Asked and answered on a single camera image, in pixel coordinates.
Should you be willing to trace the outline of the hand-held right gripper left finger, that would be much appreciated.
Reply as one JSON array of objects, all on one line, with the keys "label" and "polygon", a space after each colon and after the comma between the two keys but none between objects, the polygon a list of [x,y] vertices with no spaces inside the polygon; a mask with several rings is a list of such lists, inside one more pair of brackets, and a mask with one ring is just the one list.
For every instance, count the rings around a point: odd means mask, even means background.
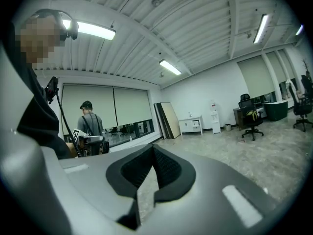
[{"label": "hand-held right gripper left finger", "polygon": [[[116,194],[107,181],[107,168],[116,160],[133,154],[143,147],[144,145],[138,145],[103,155],[64,159],[59,163],[76,190],[98,211],[111,220],[117,221],[129,212],[133,199]],[[154,208],[153,169],[150,169],[136,192],[136,197],[138,212],[135,220],[140,225]]]}]

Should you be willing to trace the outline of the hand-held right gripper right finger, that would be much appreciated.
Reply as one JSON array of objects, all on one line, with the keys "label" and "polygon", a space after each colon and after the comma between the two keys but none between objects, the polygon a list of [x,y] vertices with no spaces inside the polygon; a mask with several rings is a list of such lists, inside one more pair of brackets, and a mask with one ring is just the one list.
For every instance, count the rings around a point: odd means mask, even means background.
[{"label": "hand-held right gripper right finger", "polygon": [[171,153],[194,167],[195,181],[180,199],[155,205],[141,226],[143,235],[256,235],[278,206],[225,163],[192,152]]}]

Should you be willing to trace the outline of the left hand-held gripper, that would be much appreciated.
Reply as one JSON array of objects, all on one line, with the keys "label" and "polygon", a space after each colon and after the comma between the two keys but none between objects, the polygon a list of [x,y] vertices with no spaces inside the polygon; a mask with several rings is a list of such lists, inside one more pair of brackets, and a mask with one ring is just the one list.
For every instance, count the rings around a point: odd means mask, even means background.
[{"label": "left hand-held gripper", "polygon": [[80,144],[81,141],[83,141],[84,144],[96,144],[103,141],[103,136],[92,136],[79,129],[74,129],[72,135],[76,144]]}]

